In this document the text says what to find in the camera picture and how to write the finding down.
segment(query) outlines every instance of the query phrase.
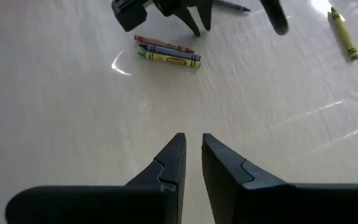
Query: brown crayon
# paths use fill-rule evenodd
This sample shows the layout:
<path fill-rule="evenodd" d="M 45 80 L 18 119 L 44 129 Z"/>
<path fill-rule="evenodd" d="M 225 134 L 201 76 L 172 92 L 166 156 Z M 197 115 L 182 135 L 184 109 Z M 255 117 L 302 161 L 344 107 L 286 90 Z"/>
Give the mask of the brown crayon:
<path fill-rule="evenodd" d="M 166 48 L 173 49 L 173 50 L 179 50 L 182 52 L 194 53 L 193 50 L 191 50 L 187 47 L 182 47 L 182 46 L 175 45 L 175 44 L 169 44 L 169 43 L 165 43 L 165 42 L 162 42 L 162 41 L 159 41 L 156 39 L 146 38 L 146 37 L 142 37 L 142 36 L 138 36 L 138 35 L 135 35 L 135 40 L 137 40 L 139 42 L 143 42 L 145 44 L 152 44 L 152 45 L 166 47 Z"/>

